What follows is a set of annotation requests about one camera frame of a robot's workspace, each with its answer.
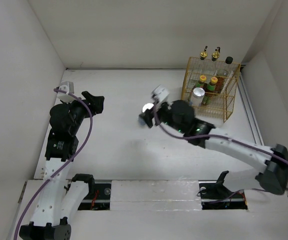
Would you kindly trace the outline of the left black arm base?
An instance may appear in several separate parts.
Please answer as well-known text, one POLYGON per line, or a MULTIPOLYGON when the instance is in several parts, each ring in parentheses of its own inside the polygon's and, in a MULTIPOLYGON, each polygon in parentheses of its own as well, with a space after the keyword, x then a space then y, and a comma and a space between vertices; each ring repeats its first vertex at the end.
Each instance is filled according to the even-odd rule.
POLYGON ((65 193, 67 194, 71 188, 71 183, 82 181, 88 184, 88 194, 84 197, 78 207, 79 211, 108 211, 110 210, 111 203, 111 180, 95 180, 92 174, 77 173, 68 183, 64 186, 65 193))

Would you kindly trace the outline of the clear oil bottle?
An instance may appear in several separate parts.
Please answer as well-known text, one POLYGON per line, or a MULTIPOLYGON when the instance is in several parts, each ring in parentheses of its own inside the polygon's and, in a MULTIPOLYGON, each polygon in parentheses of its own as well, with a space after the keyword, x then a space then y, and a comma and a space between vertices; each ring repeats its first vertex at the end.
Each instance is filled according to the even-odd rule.
POLYGON ((204 66, 205 66, 205 59, 208 56, 207 48, 208 48, 208 46, 206 45, 204 47, 204 50, 199 55, 198 65, 197 65, 197 68, 196 68, 198 74, 201 74, 203 72, 203 69, 204 69, 204 66))

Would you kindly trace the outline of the yellow-cap sauce bottle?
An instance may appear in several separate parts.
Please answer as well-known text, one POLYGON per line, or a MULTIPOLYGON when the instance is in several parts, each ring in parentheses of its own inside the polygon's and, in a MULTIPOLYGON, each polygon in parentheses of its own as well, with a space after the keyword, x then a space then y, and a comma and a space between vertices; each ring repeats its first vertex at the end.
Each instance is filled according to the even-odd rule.
POLYGON ((211 102, 211 98, 214 95, 214 91, 216 89, 217 82, 218 82, 218 78, 215 76, 213 76, 210 79, 210 82, 207 84, 206 88, 204 89, 205 96, 202 100, 202 103, 201 103, 202 105, 206 106, 211 102))
POLYGON ((191 98, 195 88, 202 88, 202 89, 204 88, 204 84, 205 84, 206 80, 207 80, 207 77, 205 75, 199 76, 199 80, 195 83, 194 87, 192 88, 188 99, 191 98))

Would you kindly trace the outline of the silver-lid spice jar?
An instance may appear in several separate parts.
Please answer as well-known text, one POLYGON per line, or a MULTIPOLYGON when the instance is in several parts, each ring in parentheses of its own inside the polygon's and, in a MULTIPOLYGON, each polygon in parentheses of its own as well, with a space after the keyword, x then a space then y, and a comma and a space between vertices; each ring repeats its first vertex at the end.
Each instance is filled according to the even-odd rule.
POLYGON ((138 123, 141 127, 145 126, 145 120, 144 120, 144 116, 145 116, 145 111, 146 110, 151 110, 153 108, 154 104, 153 103, 146 103, 143 107, 142 110, 140 112, 140 114, 138 115, 138 123))
POLYGON ((201 87, 195 87, 189 98, 189 105, 192 107, 199 107, 205 97, 205 90, 201 87))

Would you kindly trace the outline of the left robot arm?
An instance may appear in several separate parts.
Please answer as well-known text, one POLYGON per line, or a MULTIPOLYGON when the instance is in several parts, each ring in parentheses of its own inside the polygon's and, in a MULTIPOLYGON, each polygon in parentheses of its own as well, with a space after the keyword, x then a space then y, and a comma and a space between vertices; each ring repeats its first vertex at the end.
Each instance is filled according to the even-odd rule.
POLYGON ((14 230, 14 239, 68 240, 71 221, 82 200, 96 196, 91 174, 76 174, 66 189, 67 176, 74 158, 86 145, 79 144, 77 132, 84 119, 92 120, 104 110, 104 96, 83 91, 82 98, 59 88, 54 89, 61 103, 50 111, 51 126, 45 151, 44 179, 29 200, 14 230))

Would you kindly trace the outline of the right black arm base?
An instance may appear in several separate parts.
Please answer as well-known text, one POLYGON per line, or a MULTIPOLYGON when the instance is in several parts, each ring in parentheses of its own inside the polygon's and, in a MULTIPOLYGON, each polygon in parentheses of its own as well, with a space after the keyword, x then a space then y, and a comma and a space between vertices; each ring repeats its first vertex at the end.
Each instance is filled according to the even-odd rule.
POLYGON ((223 183, 229 171, 223 171, 217 180, 199 180, 199 191, 202 210, 247 210, 248 205, 243 190, 230 191, 223 183))

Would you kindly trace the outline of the clear bottle black cap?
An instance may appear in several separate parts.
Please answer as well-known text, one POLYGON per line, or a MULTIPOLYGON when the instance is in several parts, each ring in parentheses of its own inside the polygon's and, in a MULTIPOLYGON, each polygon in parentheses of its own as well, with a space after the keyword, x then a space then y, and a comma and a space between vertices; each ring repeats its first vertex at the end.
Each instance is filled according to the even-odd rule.
POLYGON ((233 60, 234 60, 233 57, 228 56, 225 59, 225 64, 223 65, 223 67, 217 70, 216 72, 217 83, 216 83, 215 90, 214 90, 215 94, 220 94, 222 92, 225 86, 226 80, 231 74, 233 60))

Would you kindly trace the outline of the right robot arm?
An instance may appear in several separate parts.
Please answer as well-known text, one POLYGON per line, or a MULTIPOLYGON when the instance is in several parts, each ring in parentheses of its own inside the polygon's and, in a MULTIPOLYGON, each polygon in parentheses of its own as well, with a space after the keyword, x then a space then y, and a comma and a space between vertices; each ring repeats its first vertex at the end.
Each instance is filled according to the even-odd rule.
POLYGON ((237 159, 251 168, 238 172, 223 171, 213 189, 221 197, 232 192, 261 188, 274 195, 283 195, 288 185, 288 150, 233 139, 215 125, 195 117, 194 109, 183 100, 172 104, 153 105, 140 113, 139 121, 149 128, 165 124, 182 134, 181 139, 194 146, 216 151, 237 159))

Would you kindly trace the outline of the dark-filled gold-spout oil bottle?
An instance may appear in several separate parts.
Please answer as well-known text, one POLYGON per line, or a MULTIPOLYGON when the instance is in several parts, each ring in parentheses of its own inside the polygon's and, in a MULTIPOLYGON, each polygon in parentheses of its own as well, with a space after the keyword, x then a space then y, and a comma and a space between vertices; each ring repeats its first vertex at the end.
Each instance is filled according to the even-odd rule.
POLYGON ((220 57, 221 48, 217 47, 215 51, 211 55, 211 65, 210 65, 210 73, 212 76, 216 75, 217 71, 217 60, 220 57))

